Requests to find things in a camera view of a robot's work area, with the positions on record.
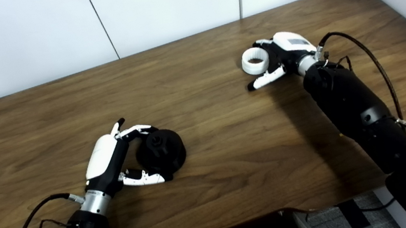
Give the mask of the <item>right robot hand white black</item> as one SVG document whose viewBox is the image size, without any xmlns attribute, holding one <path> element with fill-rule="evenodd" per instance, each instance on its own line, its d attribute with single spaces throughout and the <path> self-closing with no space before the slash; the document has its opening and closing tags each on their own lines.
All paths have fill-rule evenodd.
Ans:
<svg viewBox="0 0 406 228">
<path fill-rule="evenodd" d="M 255 41 L 241 58 L 243 71 L 258 76 L 247 85 L 248 91 L 262 88 L 286 74 L 304 77 L 320 61 L 320 52 L 302 35 L 292 32 L 277 32 L 271 39 Z"/>
</svg>

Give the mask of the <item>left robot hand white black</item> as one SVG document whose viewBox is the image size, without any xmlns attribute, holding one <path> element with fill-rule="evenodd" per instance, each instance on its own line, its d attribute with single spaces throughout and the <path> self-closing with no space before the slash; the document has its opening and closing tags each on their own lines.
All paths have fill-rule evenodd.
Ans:
<svg viewBox="0 0 406 228">
<path fill-rule="evenodd" d="M 134 125 L 121 130 L 124 119 L 119 119 L 109 134 L 101 136 L 93 148 L 86 172 L 86 191 L 102 192 L 113 198 L 123 186 L 146 186 L 174 179 L 173 174 L 147 169 L 123 169 L 130 142 L 144 141 L 157 128 Z"/>
</svg>

